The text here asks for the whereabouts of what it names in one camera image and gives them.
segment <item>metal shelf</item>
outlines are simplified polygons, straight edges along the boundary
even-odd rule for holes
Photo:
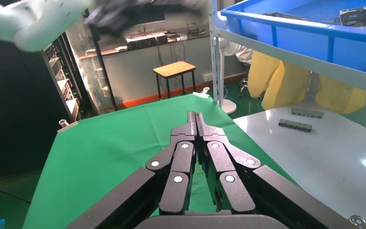
[[[221,101],[224,96],[223,86],[219,85],[219,82],[222,82],[219,74],[221,69],[220,57],[218,55],[219,41],[218,39],[214,40],[214,37],[224,38],[269,56],[273,56],[277,59],[298,65],[315,73],[323,74],[332,79],[366,90],[366,72],[343,67],[294,52],[289,52],[250,38],[243,37],[236,33],[229,32],[228,30],[218,28],[216,25],[226,25],[226,22],[222,22],[217,17],[216,2],[216,0],[209,0],[214,100]]]

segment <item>floor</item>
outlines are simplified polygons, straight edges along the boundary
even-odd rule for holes
[[[264,111],[262,101],[250,98],[249,92],[244,90],[244,97],[239,98],[238,83],[226,85],[227,98],[237,104],[237,109],[229,116],[232,119]],[[346,118],[366,127],[366,106],[352,114],[344,115]],[[26,201],[31,201],[41,171],[34,171],[21,175],[0,178],[0,190],[14,194]],[[29,204],[18,198],[0,193],[0,219],[6,219],[5,229],[21,229],[26,217]]]

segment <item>shelf post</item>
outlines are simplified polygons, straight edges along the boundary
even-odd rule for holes
[[[222,106],[222,99],[224,97],[224,91],[220,91],[220,84],[222,83],[219,79],[220,70],[221,70],[221,60],[219,53],[219,40],[216,32],[215,26],[215,18],[217,16],[217,0],[208,0],[208,9],[209,9],[209,24],[210,24],[210,43],[211,43],[211,67],[213,70],[213,92],[214,92],[214,100],[218,102],[218,105]]]

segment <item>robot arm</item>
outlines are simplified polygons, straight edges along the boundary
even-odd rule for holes
[[[0,41],[37,52],[72,26],[92,0],[23,0],[0,5]]]
[[[143,13],[193,12],[198,0],[21,0],[0,5],[0,41],[13,42],[27,52],[37,52],[71,27],[96,2],[88,23],[119,36],[135,25]]]

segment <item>wall outlet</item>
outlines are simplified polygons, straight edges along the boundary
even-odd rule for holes
[[[213,80],[213,73],[203,74],[204,82],[212,81]]]

